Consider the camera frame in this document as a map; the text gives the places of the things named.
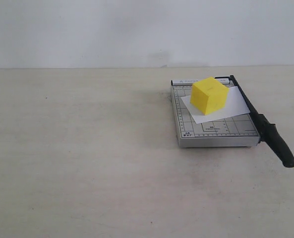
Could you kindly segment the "yellow foam block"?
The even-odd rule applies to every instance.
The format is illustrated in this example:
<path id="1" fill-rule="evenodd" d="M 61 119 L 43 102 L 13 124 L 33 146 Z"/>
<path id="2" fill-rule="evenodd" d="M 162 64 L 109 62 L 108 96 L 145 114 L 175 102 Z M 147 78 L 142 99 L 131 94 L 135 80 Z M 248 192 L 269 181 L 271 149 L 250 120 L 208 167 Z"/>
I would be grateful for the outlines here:
<path id="1" fill-rule="evenodd" d="M 228 93 L 228 87 L 208 77 L 192 84 L 190 103 L 202 114 L 208 115 L 225 106 Z"/>

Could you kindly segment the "white paper sheet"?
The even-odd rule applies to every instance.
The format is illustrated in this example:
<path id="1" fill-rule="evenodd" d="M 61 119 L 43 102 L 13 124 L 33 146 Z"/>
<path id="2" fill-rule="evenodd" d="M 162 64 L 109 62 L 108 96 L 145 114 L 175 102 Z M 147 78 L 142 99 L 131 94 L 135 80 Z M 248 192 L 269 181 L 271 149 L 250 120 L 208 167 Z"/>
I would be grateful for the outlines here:
<path id="1" fill-rule="evenodd" d="M 230 88 L 225 106 L 208 115 L 204 115 L 201 111 L 196 109 L 190 103 L 190 98 L 191 96 L 184 96 L 181 97 L 181 100 L 196 124 L 250 113 L 250 110 L 237 86 Z"/>

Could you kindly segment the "black cutter blade arm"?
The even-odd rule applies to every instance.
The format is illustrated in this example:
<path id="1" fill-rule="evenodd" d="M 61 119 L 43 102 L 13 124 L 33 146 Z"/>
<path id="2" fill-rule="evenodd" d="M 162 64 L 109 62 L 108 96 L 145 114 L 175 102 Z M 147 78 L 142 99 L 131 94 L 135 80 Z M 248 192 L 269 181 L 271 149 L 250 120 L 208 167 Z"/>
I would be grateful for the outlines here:
<path id="1" fill-rule="evenodd" d="M 229 80 L 231 80 L 234 85 L 238 87 L 248 109 L 250 110 L 249 115 L 260 136 L 259 142 L 265 142 L 281 160 L 284 167 L 293 168 L 294 155 L 287 143 L 278 133 L 276 125 L 274 123 L 270 123 L 263 114 L 260 114 L 256 110 L 233 75 L 229 76 Z"/>

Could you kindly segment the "grey paper cutter base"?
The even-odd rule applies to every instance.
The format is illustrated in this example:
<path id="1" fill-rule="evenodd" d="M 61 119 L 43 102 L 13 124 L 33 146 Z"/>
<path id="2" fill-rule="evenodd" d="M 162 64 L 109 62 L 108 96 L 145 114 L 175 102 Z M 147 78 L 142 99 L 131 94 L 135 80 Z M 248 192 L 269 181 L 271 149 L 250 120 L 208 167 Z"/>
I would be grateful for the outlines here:
<path id="1" fill-rule="evenodd" d="M 249 114 L 196 123 L 187 106 L 192 84 L 197 79 L 171 81 L 171 100 L 178 144 L 192 147 L 251 147 L 259 143 L 259 133 Z"/>

